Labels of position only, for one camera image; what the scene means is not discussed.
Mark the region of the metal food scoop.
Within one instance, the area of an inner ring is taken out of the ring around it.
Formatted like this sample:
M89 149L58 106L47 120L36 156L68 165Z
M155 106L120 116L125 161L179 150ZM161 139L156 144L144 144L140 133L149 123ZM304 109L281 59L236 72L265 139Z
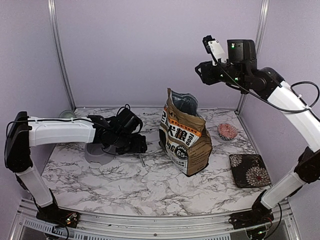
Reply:
M146 167L146 164L145 164L143 155L142 155L141 153L139 154L139 158L140 158L140 161L141 161L142 166L143 166L143 167Z

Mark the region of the brown dog food bag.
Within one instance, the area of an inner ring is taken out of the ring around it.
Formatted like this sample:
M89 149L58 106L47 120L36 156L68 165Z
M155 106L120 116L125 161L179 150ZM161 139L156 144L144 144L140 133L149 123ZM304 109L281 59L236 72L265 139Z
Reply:
M198 113L198 100L192 94L167 89L158 131L159 145L187 177L209 165L212 139L206 120Z

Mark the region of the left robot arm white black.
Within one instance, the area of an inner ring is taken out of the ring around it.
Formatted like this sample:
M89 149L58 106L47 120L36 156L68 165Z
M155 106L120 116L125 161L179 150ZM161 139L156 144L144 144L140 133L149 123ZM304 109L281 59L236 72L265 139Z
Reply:
M88 115L69 118L31 117L20 111L5 133L4 164L27 190L37 208L37 219L61 227L76 228L80 213L59 207L31 158L31 148L64 143L98 144L112 156L144 154L148 147L141 135L142 120L130 108L115 116Z

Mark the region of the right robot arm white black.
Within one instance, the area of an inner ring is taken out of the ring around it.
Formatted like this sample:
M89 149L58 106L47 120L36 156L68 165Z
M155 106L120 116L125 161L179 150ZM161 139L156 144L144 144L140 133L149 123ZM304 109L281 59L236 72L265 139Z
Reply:
M255 42L251 39L229 39L227 50L210 35L202 44L211 60L195 67L205 85L224 83L251 95L281 113L306 143L296 165L271 188L263 191L249 210L230 215L234 229L261 225L272 216L272 210L302 187L320 179L320 118L312 104L305 103L293 86L271 67L258 67Z

